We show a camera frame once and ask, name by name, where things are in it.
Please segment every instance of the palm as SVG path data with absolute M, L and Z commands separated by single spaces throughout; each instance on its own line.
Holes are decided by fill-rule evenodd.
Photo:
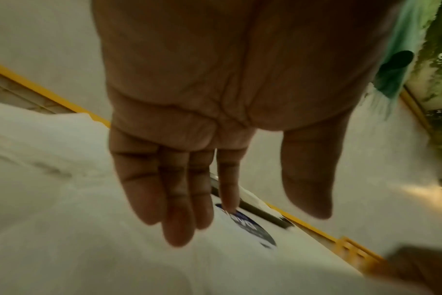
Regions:
M 238 205 L 239 164 L 257 128 L 284 131 L 290 200 L 330 216 L 347 121 L 392 18 L 384 1 L 310 2 L 94 2 L 116 169 L 134 211 L 162 222 L 171 244 L 213 219 L 215 150 L 223 205 Z

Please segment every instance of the green cloth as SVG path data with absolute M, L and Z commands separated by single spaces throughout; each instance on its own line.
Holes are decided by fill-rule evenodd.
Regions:
M 417 0 L 406 0 L 394 26 L 383 62 L 373 85 L 390 100 L 399 96 L 409 65 L 420 42 L 421 9 Z

